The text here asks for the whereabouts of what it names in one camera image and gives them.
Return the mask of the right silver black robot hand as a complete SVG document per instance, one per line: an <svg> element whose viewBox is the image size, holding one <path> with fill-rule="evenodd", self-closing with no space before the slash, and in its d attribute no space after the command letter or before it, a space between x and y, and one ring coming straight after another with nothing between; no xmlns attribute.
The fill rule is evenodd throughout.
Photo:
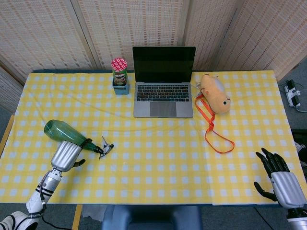
<svg viewBox="0 0 307 230"><path fill-rule="evenodd" d="M294 173L290 172L285 160L279 154L271 153L265 148L256 152L270 179L273 193L266 192L258 182L254 182L257 192L274 202L278 202L286 209L303 208L307 199Z"/></svg>

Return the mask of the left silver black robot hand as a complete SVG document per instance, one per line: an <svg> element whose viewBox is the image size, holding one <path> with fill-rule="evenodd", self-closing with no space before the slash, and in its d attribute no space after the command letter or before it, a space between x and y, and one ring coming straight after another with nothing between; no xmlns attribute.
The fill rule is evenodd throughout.
<svg viewBox="0 0 307 230"><path fill-rule="evenodd" d="M51 159L52 171L68 172L73 167L83 165L86 160L77 161L82 148L74 143L62 141Z"/></svg>

